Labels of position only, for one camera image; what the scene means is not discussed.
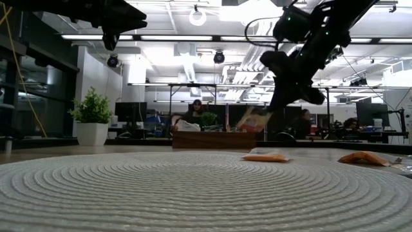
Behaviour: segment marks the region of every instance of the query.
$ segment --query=green plant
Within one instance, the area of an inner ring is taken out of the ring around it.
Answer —
[[[214,113],[205,112],[201,116],[201,121],[202,121],[204,126],[214,126],[214,125],[216,125],[216,118],[217,117],[218,116]]]
[[[96,89],[90,87],[84,101],[79,102],[74,99],[75,110],[69,113],[81,123],[109,123],[110,116],[113,114],[109,110],[109,99],[96,93]]]

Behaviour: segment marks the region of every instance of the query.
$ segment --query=yellow cable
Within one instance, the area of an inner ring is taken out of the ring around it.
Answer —
[[[8,16],[8,14],[12,11],[13,7],[10,7],[7,11],[7,13],[5,14],[5,16],[3,16],[3,18],[0,20],[0,25],[2,25],[2,23],[5,21],[6,17]]]
[[[21,74],[21,70],[20,70],[20,66],[19,66],[19,60],[18,60],[18,58],[17,58],[17,55],[15,54],[14,43],[13,43],[13,39],[12,39],[12,31],[11,31],[11,29],[10,29],[10,25],[8,24],[8,18],[7,18],[8,13],[10,13],[10,12],[12,11],[12,7],[10,7],[10,8],[8,9],[8,11],[7,11],[7,10],[6,10],[6,5],[3,4],[3,10],[5,11],[5,16],[4,16],[4,17],[6,17],[8,37],[9,37],[9,39],[10,39],[10,43],[12,44],[14,61],[15,61],[15,65],[16,65],[16,67],[17,67],[17,71],[19,72],[21,84],[23,85],[24,92],[26,93],[26,96],[27,96],[28,104],[30,105],[30,108],[32,109],[32,112],[33,112],[33,114],[34,114],[34,117],[36,118],[37,123],[39,123],[40,129],[41,129],[41,131],[43,132],[44,137],[47,138],[47,134],[46,134],[46,132],[45,132],[45,130],[44,130],[44,128],[43,128],[43,125],[41,124],[41,122],[40,122],[40,120],[39,120],[39,118],[38,118],[38,116],[37,116],[37,114],[36,114],[36,111],[35,111],[34,108],[33,108],[32,102],[31,102],[31,100],[30,100],[30,98],[29,98],[29,96],[28,96],[28,93],[27,93],[27,90],[26,90],[26,85],[24,84],[23,75]]]

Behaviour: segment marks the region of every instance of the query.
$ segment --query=white planter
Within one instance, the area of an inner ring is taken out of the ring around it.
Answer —
[[[77,123],[77,141],[81,146],[103,146],[108,129],[109,124]]]

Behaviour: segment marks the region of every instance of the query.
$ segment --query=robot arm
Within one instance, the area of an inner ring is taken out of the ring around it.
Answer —
[[[322,104],[324,96],[310,89],[312,77],[319,69],[324,69],[325,64],[330,62],[331,56],[336,56],[333,53],[342,53],[340,49],[336,49],[337,45],[347,47],[350,44],[350,28],[378,1],[328,1],[316,6],[311,14],[293,5],[284,8],[284,13],[274,28],[273,36],[278,43],[287,39],[293,43],[304,43],[304,46],[300,51],[295,51],[289,56],[279,51],[265,52],[260,61],[275,73],[276,85],[285,84],[288,86],[288,92],[301,92],[301,94],[288,96],[285,99],[282,97],[283,93],[276,93],[279,88],[275,87],[272,103],[274,101],[278,103],[271,105],[282,108],[298,99]]]
[[[29,12],[50,12],[90,22],[102,27],[106,49],[116,48],[120,34],[145,28],[146,15],[124,0],[1,0],[4,4]]]

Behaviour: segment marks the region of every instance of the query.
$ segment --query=white placemat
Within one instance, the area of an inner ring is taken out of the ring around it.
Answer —
[[[0,166],[0,231],[412,231],[412,180],[294,157],[134,153]]]

